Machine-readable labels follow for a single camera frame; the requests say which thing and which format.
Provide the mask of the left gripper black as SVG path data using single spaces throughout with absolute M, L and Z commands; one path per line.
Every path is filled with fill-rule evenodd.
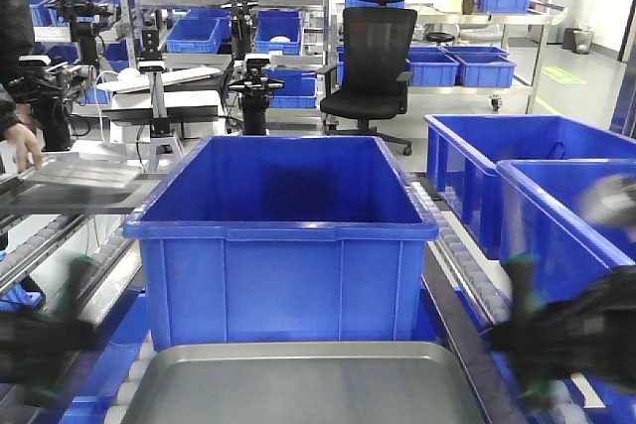
M 68 357 L 93 349 L 95 327 L 77 317 L 38 311 L 1 313 L 1 382 L 21 389 L 19 402 L 51 408 Z

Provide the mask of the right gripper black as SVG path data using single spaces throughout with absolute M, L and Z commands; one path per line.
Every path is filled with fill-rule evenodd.
M 633 265 L 610 269 L 572 299 L 542 305 L 539 337 L 556 365 L 555 380 L 581 373 L 625 394 L 635 392 Z M 509 320 L 487 332 L 491 349 L 506 355 L 511 345 Z

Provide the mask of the person hand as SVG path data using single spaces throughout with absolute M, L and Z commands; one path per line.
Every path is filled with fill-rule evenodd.
M 31 167 L 41 167 L 43 153 L 35 134 L 24 124 L 16 123 L 4 131 L 4 138 L 15 149 L 15 160 L 20 173 Z

